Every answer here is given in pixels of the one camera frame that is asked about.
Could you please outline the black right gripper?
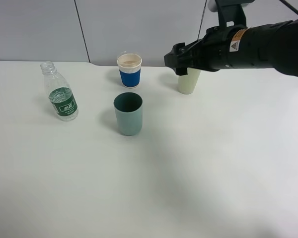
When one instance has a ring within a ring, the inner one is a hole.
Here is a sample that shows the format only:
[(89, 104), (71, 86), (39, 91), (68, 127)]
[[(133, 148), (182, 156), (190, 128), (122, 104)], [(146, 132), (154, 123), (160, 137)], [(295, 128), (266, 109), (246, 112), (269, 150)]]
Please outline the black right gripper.
[(225, 28), (209, 28), (202, 39), (187, 45), (184, 42), (175, 44), (172, 53), (164, 56), (164, 64), (178, 76), (187, 75), (187, 68), (210, 72), (232, 68), (228, 60), (232, 38), (239, 30), (246, 28), (240, 24)]

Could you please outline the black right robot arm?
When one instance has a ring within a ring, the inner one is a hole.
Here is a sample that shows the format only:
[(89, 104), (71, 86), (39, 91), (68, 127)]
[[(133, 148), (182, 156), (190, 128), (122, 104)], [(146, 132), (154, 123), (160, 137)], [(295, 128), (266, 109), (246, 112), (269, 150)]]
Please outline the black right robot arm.
[(175, 44), (164, 64), (178, 76), (187, 75), (189, 68), (209, 72), (274, 68), (298, 77), (298, 19), (253, 28), (241, 24), (209, 28), (202, 39)]

